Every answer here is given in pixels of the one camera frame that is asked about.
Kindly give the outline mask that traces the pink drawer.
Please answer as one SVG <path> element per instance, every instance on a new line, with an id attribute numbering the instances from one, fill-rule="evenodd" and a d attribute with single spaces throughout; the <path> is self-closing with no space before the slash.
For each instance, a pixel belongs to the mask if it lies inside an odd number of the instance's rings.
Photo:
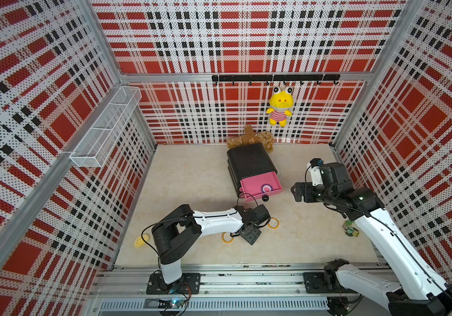
<path id="1" fill-rule="evenodd" d="M 275 171 L 250 176 L 240 181 L 240 197 L 247 201 L 269 198 L 282 191 L 282 185 Z"/>

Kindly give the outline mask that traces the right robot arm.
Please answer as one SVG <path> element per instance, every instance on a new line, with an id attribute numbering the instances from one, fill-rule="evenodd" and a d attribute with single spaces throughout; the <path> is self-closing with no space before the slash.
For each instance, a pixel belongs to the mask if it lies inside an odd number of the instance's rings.
<path id="1" fill-rule="evenodd" d="M 452 284 L 415 250 L 371 189 L 354 187 L 343 164 L 312 159 L 304 181 L 295 183 L 291 193 L 297 202 L 322 203 L 355 223 L 397 277 L 390 282 L 357 269 L 347 260 L 335 259 L 324 267 L 324 287 L 355 291 L 391 315 L 452 313 Z"/>

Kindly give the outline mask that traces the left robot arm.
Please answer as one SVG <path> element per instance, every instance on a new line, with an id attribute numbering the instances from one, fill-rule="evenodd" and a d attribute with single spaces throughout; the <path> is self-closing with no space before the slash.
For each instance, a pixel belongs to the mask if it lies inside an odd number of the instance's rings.
<path id="1" fill-rule="evenodd" d="M 201 212 L 183 204 L 152 226 L 151 234 L 165 284 L 179 281 L 183 272 L 181 259 L 201 237 L 229 233 L 253 245 L 261 228 L 272 220 L 264 205 L 245 209 L 241 205 L 224 211 Z"/>

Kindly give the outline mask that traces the purple tape roll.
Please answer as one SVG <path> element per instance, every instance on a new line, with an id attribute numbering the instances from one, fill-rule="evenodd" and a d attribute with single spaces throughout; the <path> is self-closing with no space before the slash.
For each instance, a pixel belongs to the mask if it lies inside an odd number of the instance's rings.
<path id="1" fill-rule="evenodd" d="M 267 194 L 273 191 L 273 187 L 270 184 L 263 184 L 261 186 L 261 193 Z"/>

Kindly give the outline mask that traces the black drawer cabinet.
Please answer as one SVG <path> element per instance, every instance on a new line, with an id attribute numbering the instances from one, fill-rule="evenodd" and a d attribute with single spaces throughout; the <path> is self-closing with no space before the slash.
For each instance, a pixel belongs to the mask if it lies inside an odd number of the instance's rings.
<path id="1" fill-rule="evenodd" d="M 242 187 L 240 181 L 267 172 L 277 173 L 265 147 L 261 143 L 232 148 L 227 151 L 228 171 L 237 195 Z"/>

